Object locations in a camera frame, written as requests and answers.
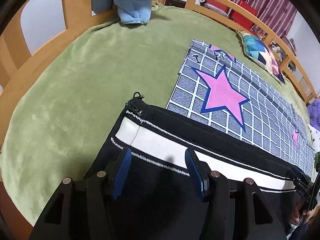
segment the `pillow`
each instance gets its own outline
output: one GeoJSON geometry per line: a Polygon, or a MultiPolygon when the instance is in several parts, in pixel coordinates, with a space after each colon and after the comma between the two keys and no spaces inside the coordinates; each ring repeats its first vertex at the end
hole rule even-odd
{"type": "Polygon", "coordinates": [[[220,8],[218,8],[218,7],[215,7],[214,5],[212,5],[212,4],[210,4],[210,3],[205,3],[204,6],[205,6],[206,8],[209,8],[209,9],[212,10],[212,11],[215,11],[215,12],[223,15],[223,16],[226,16],[226,17],[228,16],[228,14],[227,14],[224,10],[222,10],[222,9],[220,9],[220,8]]]}
{"type": "Polygon", "coordinates": [[[282,73],[271,49],[268,48],[258,37],[247,32],[237,31],[242,40],[244,53],[265,69],[277,81],[284,83],[282,73]]]}

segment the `geometric patterned pillow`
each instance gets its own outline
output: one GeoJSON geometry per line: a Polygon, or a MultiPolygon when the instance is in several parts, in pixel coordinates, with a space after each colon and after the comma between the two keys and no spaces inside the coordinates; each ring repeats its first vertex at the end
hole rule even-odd
{"type": "Polygon", "coordinates": [[[244,31],[237,31],[240,36],[244,48],[244,53],[265,69],[278,82],[284,83],[278,63],[271,49],[268,48],[259,38],[244,31]]]}

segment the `black and white bag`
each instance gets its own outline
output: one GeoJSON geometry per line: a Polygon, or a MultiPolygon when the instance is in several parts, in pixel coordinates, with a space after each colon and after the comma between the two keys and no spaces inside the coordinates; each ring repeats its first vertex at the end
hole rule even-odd
{"type": "Polygon", "coordinates": [[[122,195],[109,207],[117,239],[198,239],[208,204],[196,196],[184,154],[189,147],[231,180],[252,178],[281,224],[297,194],[292,164],[141,97],[126,103],[86,177],[104,170],[123,147],[132,163],[122,195]]]}

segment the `purple plush toy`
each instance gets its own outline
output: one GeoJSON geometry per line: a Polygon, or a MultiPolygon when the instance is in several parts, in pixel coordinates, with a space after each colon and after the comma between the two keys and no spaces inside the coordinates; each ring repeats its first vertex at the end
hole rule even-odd
{"type": "Polygon", "coordinates": [[[310,117],[310,125],[320,131],[320,99],[315,99],[307,109],[310,117]]]}

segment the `wooden headboard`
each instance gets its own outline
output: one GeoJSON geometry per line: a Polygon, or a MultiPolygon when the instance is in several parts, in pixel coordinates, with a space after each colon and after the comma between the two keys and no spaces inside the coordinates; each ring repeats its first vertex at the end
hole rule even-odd
{"type": "MultiPolygon", "coordinates": [[[[299,94],[299,96],[302,98],[302,100],[307,104],[311,99],[317,98],[317,94],[315,89],[313,88],[310,79],[308,78],[305,70],[301,66],[300,62],[296,58],[296,56],[293,54],[291,49],[284,43],[284,41],[275,34],[273,30],[271,30],[267,25],[265,25],[261,20],[259,20],[257,17],[255,17],[253,14],[251,14],[249,11],[246,9],[242,8],[241,6],[237,5],[236,3],[230,1],[230,0],[216,0],[229,8],[235,10],[236,12],[242,14],[245,16],[247,19],[255,23],[258,27],[260,27],[262,30],[266,32],[266,36],[263,39],[263,42],[269,46],[272,41],[275,41],[276,43],[279,44],[279,46],[286,52],[287,57],[282,61],[280,64],[280,70],[284,73],[284,75],[291,81],[292,85],[294,86],[295,90],[299,94]],[[305,82],[307,83],[309,89],[310,89],[310,94],[306,94],[305,88],[301,86],[299,81],[295,78],[295,76],[292,74],[290,69],[288,68],[288,64],[290,62],[293,62],[297,69],[300,71],[302,74],[305,82]]],[[[186,9],[193,10],[196,12],[199,12],[203,15],[206,15],[226,26],[229,26],[231,29],[235,31],[247,31],[245,28],[243,28],[241,25],[237,24],[236,22],[232,21],[228,17],[225,17],[215,11],[212,11],[210,9],[207,9],[203,6],[196,5],[195,4],[196,0],[187,0],[186,9]]]]}
{"type": "MultiPolygon", "coordinates": [[[[229,26],[233,30],[245,30],[229,18],[196,5],[195,1],[196,0],[187,0],[185,8],[206,15],[229,26]]],[[[267,33],[263,40],[265,44],[269,45],[273,40],[276,41],[287,53],[287,57],[280,65],[282,72],[291,80],[296,91],[305,103],[308,103],[312,98],[316,98],[316,92],[299,61],[284,42],[268,26],[250,12],[230,0],[216,1],[239,12],[263,29],[267,33]],[[310,95],[305,93],[305,88],[302,88],[291,71],[287,68],[290,61],[293,61],[301,72],[306,84],[310,88],[310,95]]],[[[2,94],[0,94],[0,146],[4,142],[4,137],[16,105],[28,89],[35,83],[41,73],[85,30],[106,22],[116,14],[116,9],[114,8],[108,12],[92,16],[91,0],[62,0],[66,30],[47,41],[41,48],[31,54],[25,42],[20,25],[20,17],[25,4],[15,14],[0,36],[0,85],[4,88],[2,94]]]]}

